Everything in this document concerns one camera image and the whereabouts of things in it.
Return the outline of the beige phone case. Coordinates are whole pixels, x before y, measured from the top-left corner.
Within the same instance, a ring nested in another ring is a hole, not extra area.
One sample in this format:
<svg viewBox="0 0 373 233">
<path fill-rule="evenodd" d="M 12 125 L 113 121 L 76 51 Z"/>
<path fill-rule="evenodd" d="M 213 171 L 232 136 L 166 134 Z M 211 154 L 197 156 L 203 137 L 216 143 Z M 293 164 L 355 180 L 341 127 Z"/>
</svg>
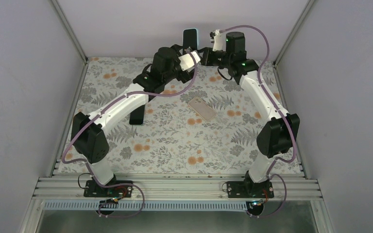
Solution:
<svg viewBox="0 0 373 233">
<path fill-rule="evenodd" d="M 215 110 L 200 97 L 194 97 L 188 105 L 204 120 L 209 121 L 216 116 Z"/>
</svg>

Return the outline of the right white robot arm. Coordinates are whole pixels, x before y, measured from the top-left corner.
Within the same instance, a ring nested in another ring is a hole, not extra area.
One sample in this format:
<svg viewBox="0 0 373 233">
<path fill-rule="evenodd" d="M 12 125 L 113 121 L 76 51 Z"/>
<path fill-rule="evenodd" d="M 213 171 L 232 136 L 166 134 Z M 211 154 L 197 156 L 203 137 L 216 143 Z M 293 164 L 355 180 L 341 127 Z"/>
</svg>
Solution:
<svg viewBox="0 0 373 233">
<path fill-rule="evenodd" d="M 277 161 L 292 163 L 296 157 L 296 135 L 300 125 L 297 114 L 290 114 L 270 91 L 261 68 L 247 58 L 246 40 L 242 32 L 222 30 L 210 33 L 212 48 L 203 50 L 204 66 L 225 68 L 229 76 L 250 97 L 259 110 L 265 125 L 256 138 L 261 153 L 244 176 L 244 193 L 255 198 L 262 192 L 262 183 L 270 180 L 270 172 Z"/>
</svg>

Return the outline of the black phone from beige case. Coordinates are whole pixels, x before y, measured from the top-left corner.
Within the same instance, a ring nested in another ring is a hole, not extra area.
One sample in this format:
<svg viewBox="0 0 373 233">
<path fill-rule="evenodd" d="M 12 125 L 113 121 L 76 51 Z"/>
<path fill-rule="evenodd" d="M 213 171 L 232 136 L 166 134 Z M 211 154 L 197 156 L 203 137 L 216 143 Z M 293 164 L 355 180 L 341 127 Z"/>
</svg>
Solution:
<svg viewBox="0 0 373 233">
<path fill-rule="evenodd" d="M 142 125 L 144 122 L 145 105 L 142 105 L 130 113 L 130 125 Z"/>
</svg>

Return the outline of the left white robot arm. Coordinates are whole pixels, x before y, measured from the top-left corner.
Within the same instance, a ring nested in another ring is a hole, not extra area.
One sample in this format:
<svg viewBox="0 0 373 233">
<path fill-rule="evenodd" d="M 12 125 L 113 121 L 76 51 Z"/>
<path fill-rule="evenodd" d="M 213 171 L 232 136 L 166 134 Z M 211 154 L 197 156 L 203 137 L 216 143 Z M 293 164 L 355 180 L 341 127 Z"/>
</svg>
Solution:
<svg viewBox="0 0 373 233">
<path fill-rule="evenodd" d="M 90 114 L 77 113 L 73 117 L 68 149 L 74 147 L 83 155 L 81 159 L 101 195 L 108 197 L 115 192 L 115 175 L 106 160 L 110 150 L 107 135 L 127 115 L 145 106 L 154 97 L 163 97 L 165 86 L 176 79 L 188 83 L 179 94 L 190 88 L 197 76 L 200 62 L 199 53 L 191 48 L 180 53 L 180 47 L 161 47 L 154 55 L 151 64 L 144 67 L 132 83 L 103 107 Z"/>
</svg>

